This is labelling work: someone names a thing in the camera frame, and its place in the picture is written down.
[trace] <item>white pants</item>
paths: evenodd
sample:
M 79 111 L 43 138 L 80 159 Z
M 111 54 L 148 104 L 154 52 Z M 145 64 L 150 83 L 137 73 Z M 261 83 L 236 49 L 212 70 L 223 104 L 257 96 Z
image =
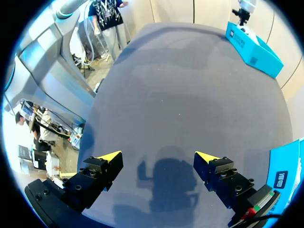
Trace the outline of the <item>white pants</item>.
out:
M 103 31 L 104 40 L 108 46 L 109 53 L 115 61 L 119 54 L 119 47 L 123 50 L 127 46 L 127 39 L 125 37 L 124 24 L 108 28 Z

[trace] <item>desk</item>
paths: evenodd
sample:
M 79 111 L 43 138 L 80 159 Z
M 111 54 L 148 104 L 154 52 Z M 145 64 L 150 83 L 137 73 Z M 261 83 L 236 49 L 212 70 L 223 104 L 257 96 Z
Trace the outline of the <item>desk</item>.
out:
M 269 151 L 292 141 L 275 79 L 246 65 L 215 28 L 146 26 L 111 68 L 80 145 L 89 156 L 121 150 L 124 168 L 83 214 L 118 228 L 226 227 L 234 212 L 193 169 L 196 150 L 227 156 L 258 189 Z

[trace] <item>cyan box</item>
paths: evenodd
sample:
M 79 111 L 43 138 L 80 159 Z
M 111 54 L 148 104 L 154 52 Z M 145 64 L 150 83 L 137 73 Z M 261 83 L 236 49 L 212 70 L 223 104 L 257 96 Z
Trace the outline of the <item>cyan box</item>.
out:
M 226 38 L 238 51 L 244 62 L 269 76 L 276 78 L 284 64 L 274 51 L 258 36 L 260 45 L 237 28 L 236 24 L 228 22 Z

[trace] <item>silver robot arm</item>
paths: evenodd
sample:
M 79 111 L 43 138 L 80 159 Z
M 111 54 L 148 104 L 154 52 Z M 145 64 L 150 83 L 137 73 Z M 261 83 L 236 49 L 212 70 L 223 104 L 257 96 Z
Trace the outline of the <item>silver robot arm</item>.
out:
M 48 108 L 70 123 L 88 118 L 95 93 L 70 54 L 69 43 L 86 0 L 47 7 L 16 48 L 8 68 L 3 104 L 8 111 L 23 100 Z

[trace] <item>blue box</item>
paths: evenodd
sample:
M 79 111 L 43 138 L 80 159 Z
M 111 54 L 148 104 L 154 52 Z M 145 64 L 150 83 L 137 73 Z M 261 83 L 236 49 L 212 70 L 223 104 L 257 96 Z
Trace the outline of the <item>blue box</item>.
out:
M 272 149 L 270 151 L 269 170 L 267 185 L 281 193 L 280 198 L 270 209 L 268 214 L 282 214 L 291 200 L 295 200 L 297 192 L 304 179 L 304 169 L 301 170 L 300 184 L 295 189 L 295 179 L 299 166 L 299 158 L 303 164 L 304 159 L 304 140 L 300 139 L 288 145 Z M 270 218 L 264 228 L 271 228 L 277 221 Z
M 236 24 L 228 22 L 226 38 L 238 51 L 244 62 L 269 76 L 276 78 L 284 64 L 274 51 L 258 36 L 257 45 L 248 35 L 237 28 Z

